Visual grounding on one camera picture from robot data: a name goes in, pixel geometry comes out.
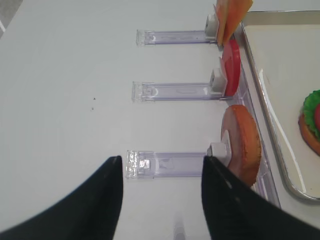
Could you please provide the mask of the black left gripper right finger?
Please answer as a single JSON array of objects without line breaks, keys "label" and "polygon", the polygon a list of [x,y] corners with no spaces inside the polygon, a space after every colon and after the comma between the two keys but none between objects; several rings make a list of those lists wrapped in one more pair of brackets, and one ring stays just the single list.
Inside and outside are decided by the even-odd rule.
[{"label": "black left gripper right finger", "polygon": [[213,240],[318,240],[320,230],[252,191],[216,157],[205,156],[202,207]]}]

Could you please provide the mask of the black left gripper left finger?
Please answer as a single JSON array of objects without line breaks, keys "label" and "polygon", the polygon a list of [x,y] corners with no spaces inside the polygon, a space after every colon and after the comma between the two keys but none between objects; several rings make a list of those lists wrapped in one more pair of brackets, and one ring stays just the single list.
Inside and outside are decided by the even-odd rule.
[{"label": "black left gripper left finger", "polygon": [[1,232],[2,240],[112,240],[123,203],[123,160],[108,158],[55,205]]}]

